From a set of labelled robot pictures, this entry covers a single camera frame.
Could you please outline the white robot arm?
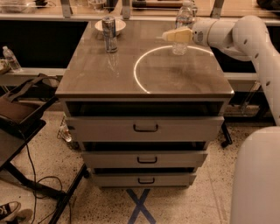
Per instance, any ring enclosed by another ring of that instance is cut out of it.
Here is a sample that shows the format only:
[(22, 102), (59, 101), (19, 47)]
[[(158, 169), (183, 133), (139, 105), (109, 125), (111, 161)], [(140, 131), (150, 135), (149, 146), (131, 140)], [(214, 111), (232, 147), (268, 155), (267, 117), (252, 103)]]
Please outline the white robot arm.
[(259, 129), (242, 143), (234, 167), (230, 224), (280, 224), (280, 54), (266, 24), (248, 15), (235, 22), (201, 19), (193, 27), (166, 31), (162, 39), (219, 49), (250, 61), (275, 125)]

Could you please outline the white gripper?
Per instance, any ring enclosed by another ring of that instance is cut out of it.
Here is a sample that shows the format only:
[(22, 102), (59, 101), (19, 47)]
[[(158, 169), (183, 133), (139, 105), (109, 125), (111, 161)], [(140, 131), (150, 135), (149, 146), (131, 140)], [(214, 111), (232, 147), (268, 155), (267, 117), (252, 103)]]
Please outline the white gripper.
[(213, 26), (217, 19), (205, 18), (194, 23), (192, 30), (188, 27), (169, 30), (162, 34), (162, 38), (168, 42), (188, 43), (192, 40), (200, 46), (214, 46)]

